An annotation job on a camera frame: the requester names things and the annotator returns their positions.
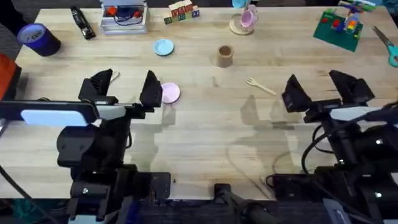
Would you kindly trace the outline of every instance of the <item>red object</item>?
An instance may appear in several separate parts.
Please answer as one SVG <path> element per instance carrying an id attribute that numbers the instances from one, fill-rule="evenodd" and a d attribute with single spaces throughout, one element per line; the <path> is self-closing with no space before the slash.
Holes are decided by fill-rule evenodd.
<path id="1" fill-rule="evenodd" d="M 15 90 L 21 68 L 4 54 L 0 54 L 0 100 L 10 100 L 14 97 L 10 91 Z"/>
<path id="2" fill-rule="evenodd" d="M 133 15 L 135 18 L 141 17 L 141 11 L 136 11 Z"/>
<path id="3" fill-rule="evenodd" d="M 186 6 L 186 8 L 187 8 L 187 12 L 189 12 L 189 11 L 192 11 L 193 6 L 191 4 L 189 4 Z"/>
<path id="4" fill-rule="evenodd" d="M 184 8 L 185 8 L 185 6 L 184 7 L 180 7 L 178 9 L 178 14 L 184 14 L 185 13 Z"/>
<path id="5" fill-rule="evenodd" d="M 111 15 L 111 16 L 116 15 L 116 12 L 117 12 L 117 11 L 118 11 L 118 10 L 117 10 L 116 7 L 114 7 L 114 6 L 111 6 L 111 7 L 108 8 L 108 10 L 106 10 L 106 12 L 107 12 L 109 15 Z"/>
<path id="6" fill-rule="evenodd" d="M 178 16 L 178 9 L 172 11 L 172 17 Z"/>
<path id="7" fill-rule="evenodd" d="M 338 26 L 338 24 L 340 23 L 340 21 L 338 20 L 338 19 L 336 19 L 334 22 L 333 22 L 333 27 L 337 27 Z"/>

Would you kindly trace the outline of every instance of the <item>toy blocks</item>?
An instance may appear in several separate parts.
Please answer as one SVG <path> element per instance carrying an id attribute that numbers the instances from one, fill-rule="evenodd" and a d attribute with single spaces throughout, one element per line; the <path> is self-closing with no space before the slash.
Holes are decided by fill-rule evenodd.
<path id="1" fill-rule="evenodd" d="M 194 6 L 191 0 L 184 0 L 171 4 L 169 5 L 169 9 L 170 12 L 164 15 L 164 23 L 166 25 L 200 16 L 199 7 Z"/>

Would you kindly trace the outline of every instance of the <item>small wooden cup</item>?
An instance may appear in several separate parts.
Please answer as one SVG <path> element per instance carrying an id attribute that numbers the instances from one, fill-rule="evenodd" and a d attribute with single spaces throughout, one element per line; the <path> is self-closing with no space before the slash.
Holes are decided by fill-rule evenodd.
<path id="1" fill-rule="evenodd" d="M 224 45 L 218 48 L 217 51 L 217 66 L 226 68 L 232 65 L 234 49 L 229 45 Z"/>

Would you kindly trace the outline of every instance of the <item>wooden tabletop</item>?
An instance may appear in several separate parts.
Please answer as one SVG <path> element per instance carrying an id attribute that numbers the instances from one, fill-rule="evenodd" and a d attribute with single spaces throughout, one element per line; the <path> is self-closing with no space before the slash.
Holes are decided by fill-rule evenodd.
<path id="1" fill-rule="evenodd" d="M 22 67 L 25 99 L 77 101 L 84 78 L 112 68 L 121 76 L 108 95 L 121 102 L 139 98 L 148 70 L 161 82 L 182 89 L 180 100 L 163 105 L 146 120 L 131 125 L 133 146 L 125 163 L 141 171 L 172 174 L 170 198 L 210 198 L 213 184 L 230 183 L 244 198 L 273 198 L 264 187 L 266 175 L 300 171 L 300 156 L 310 144 L 315 124 L 303 124 L 302 114 L 288 114 L 280 98 L 287 79 L 296 74 L 313 100 L 338 97 L 328 71 L 339 70 L 365 78 L 382 106 L 397 98 L 398 74 L 387 62 L 387 50 L 371 30 L 378 26 L 398 44 L 398 30 L 387 10 L 378 8 L 361 16 L 364 29 L 355 53 L 312 37 L 324 7 L 260 8 L 250 36 L 228 28 L 241 10 L 201 8 L 201 17 L 165 25 L 167 9 L 150 9 L 148 34 L 103 35 L 100 9 L 83 9 L 97 38 L 87 41 L 69 9 L 41 10 L 37 22 L 62 41 L 59 53 L 40 57 L 23 47 L 16 62 Z M 338 9 L 346 14 L 346 9 Z M 171 39 L 174 53 L 156 56 L 159 38 Z M 215 66 L 217 48 L 230 45 L 234 63 Z M 277 92 L 270 96 L 247 85 L 246 77 Z M 69 170 L 57 165 L 56 140 L 62 128 L 28 126 L 13 122 L 0 138 L 0 164 L 35 198 L 68 198 Z M 327 142 L 320 147 L 328 148 Z M 313 151 L 309 168 L 334 163 L 333 156 Z M 3 179 L 0 197 L 21 197 Z"/>

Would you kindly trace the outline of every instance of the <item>light blue plate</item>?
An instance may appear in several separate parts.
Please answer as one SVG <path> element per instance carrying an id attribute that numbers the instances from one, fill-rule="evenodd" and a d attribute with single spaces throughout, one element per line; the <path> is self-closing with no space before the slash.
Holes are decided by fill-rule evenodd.
<path id="1" fill-rule="evenodd" d="M 169 39 L 156 40 L 154 44 L 154 51 L 157 55 L 166 56 L 173 52 L 174 44 Z"/>

